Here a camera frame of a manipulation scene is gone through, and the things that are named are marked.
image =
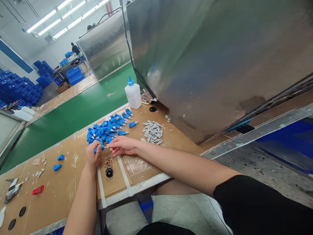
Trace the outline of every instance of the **hand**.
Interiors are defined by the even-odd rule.
[[[112,142],[108,144],[108,147],[110,147],[110,151],[115,157],[121,154],[137,155],[137,146],[139,143],[139,140],[121,135],[113,139]]]
[[[102,146],[98,140],[93,141],[87,148],[86,148],[86,163],[85,168],[90,170],[93,173],[96,173],[97,166],[101,161],[101,152]]]

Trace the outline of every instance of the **green floor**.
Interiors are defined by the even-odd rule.
[[[27,126],[0,175],[126,104],[129,75],[136,79],[131,63]]]

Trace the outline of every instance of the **black round pad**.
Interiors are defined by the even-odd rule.
[[[16,219],[12,219],[12,221],[9,224],[9,230],[11,230],[14,227],[15,221],[16,221]]]
[[[24,215],[26,211],[26,207],[23,207],[21,210],[20,210],[20,213],[19,213],[19,216],[22,217]]]
[[[111,178],[113,176],[113,170],[111,168],[108,168],[106,171],[105,171],[105,175],[108,177],[108,178]]]
[[[151,108],[149,108],[149,111],[150,112],[155,112],[157,109],[156,109],[156,107],[151,107]]]

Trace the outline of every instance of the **red plastic part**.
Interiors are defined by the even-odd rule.
[[[43,187],[44,187],[44,185],[42,185],[42,186],[40,186],[38,188],[33,189],[32,195],[38,195],[38,194],[42,193],[43,192]]]

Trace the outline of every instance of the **white tape strip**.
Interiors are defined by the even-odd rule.
[[[128,192],[129,192],[129,196],[132,197],[133,194],[131,193],[131,190],[130,190],[130,183],[129,183],[129,180],[128,180],[128,177],[127,177],[127,174],[126,174],[124,165],[123,165],[123,163],[122,163],[121,156],[117,156],[117,160],[118,160],[118,164],[120,165],[121,172],[122,172],[122,175],[123,175],[123,178],[124,178],[124,181],[125,181],[127,190],[128,190]]]
[[[99,188],[100,188],[100,194],[101,194],[101,201],[102,201],[102,209],[107,207],[107,203],[105,201],[105,196],[104,196],[104,190],[103,190],[103,184],[102,184],[102,177],[100,173],[100,168],[99,166],[97,167],[97,174],[98,174],[98,181],[99,181]]]

